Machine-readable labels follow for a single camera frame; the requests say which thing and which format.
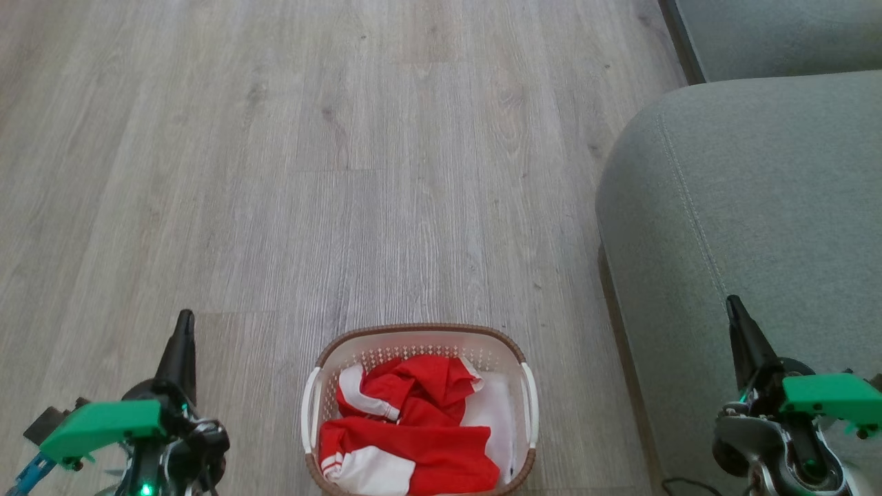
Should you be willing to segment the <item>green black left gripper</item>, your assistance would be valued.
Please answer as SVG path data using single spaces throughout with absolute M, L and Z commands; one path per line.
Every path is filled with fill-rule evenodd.
M 195 314 L 180 311 L 154 380 L 122 400 L 79 399 L 39 444 L 48 461 L 79 471 L 92 454 L 117 446 L 126 467 L 116 495 L 217 495 L 231 442 L 220 420 L 196 408 Z

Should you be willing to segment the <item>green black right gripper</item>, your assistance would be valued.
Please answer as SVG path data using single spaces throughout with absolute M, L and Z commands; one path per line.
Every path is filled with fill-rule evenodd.
M 880 433 L 880 374 L 851 370 L 816 374 L 798 360 L 779 358 L 737 295 L 726 298 L 730 346 L 740 401 L 751 417 L 782 423 L 796 415 L 844 421 L 861 440 Z

